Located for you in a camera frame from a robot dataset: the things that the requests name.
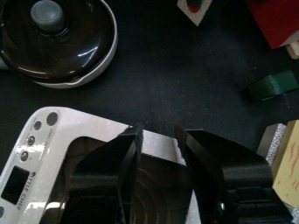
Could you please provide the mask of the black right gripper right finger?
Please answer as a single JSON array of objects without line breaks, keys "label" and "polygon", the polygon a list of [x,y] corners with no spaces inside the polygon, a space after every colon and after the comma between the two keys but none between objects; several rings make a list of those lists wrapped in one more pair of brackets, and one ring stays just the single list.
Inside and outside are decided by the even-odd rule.
[{"label": "black right gripper right finger", "polygon": [[174,127],[201,224],[292,224],[265,159],[201,129]]}]

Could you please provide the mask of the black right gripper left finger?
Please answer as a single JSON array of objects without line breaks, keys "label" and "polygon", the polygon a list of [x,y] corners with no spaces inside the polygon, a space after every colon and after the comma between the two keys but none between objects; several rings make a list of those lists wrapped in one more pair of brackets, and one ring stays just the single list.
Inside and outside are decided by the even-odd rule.
[{"label": "black right gripper left finger", "polygon": [[130,224],[142,138],[138,123],[78,161],[61,224]]}]

